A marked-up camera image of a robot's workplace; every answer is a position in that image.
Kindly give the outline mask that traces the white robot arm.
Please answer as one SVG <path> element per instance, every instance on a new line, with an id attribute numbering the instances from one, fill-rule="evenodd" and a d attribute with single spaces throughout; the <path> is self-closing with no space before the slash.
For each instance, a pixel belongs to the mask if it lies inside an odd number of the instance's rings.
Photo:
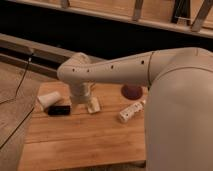
<path id="1" fill-rule="evenodd" d="M 175 48 L 99 63 L 76 53 L 57 76 L 77 103 L 88 100 L 92 82 L 147 86 L 147 171 L 213 171 L 213 52 Z"/>

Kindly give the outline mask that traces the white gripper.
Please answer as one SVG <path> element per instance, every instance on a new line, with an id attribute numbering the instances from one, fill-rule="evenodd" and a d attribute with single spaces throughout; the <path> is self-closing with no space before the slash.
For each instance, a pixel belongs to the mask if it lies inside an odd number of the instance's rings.
<path id="1" fill-rule="evenodd" d="M 91 91 L 87 83 L 71 84 L 69 89 L 70 99 L 73 103 L 83 104 L 90 100 Z"/>

